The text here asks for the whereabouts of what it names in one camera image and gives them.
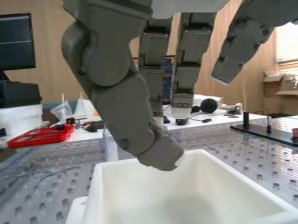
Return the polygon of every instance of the metal table surface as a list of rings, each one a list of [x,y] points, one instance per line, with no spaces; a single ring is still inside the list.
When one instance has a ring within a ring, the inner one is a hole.
[[[266,121],[251,123],[266,125]],[[291,131],[298,120],[274,119]],[[298,208],[298,151],[230,130],[230,124],[170,131],[186,150],[205,149]],[[88,195],[104,139],[32,147],[0,163],[0,224],[65,223],[72,200]],[[118,149],[119,159],[131,156]]]

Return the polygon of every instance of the red tray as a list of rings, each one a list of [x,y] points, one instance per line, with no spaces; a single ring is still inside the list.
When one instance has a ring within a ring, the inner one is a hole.
[[[34,129],[9,140],[8,147],[16,149],[64,142],[70,137],[73,129],[70,124],[65,124],[62,130],[57,130],[56,127]]]

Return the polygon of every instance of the white plastic container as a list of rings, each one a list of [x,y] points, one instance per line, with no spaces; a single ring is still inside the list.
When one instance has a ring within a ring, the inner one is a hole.
[[[70,209],[66,224],[78,223],[296,224],[298,210],[197,150],[173,172],[137,160],[98,164],[89,197]]]
[[[42,105],[30,105],[0,109],[0,128],[5,128],[10,139],[41,126]]]

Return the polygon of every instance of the headphones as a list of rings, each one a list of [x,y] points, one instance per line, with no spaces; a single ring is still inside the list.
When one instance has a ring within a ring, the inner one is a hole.
[[[193,106],[191,108],[191,114],[193,113],[198,113],[199,111],[202,111],[206,114],[211,114],[218,108],[218,104],[217,101],[213,99],[205,99],[201,103],[201,106]]]
[[[206,114],[211,114],[217,110],[217,108],[218,108],[217,101],[213,100],[213,99],[205,99],[202,101],[199,107],[198,106],[193,106],[190,113],[193,114],[193,113],[198,113],[199,111],[202,111]],[[175,119],[175,124],[178,126],[182,126],[182,125],[187,124],[187,121],[189,121],[189,119]]]

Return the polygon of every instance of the black stand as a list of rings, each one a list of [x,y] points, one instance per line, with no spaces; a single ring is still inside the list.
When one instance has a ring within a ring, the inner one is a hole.
[[[1,81],[9,81],[9,78],[6,77],[6,74],[4,73],[4,71],[0,71],[0,82]]]
[[[243,133],[249,133],[260,138],[266,138],[271,141],[279,142],[282,144],[298,147],[298,138],[292,138],[292,134],[286,131],[279,131],[276,129],[267,129],[267,127],[249,124],[247,120],[249,115],[243,114],[243,125],[230,126],[231,129],[241,131]]]

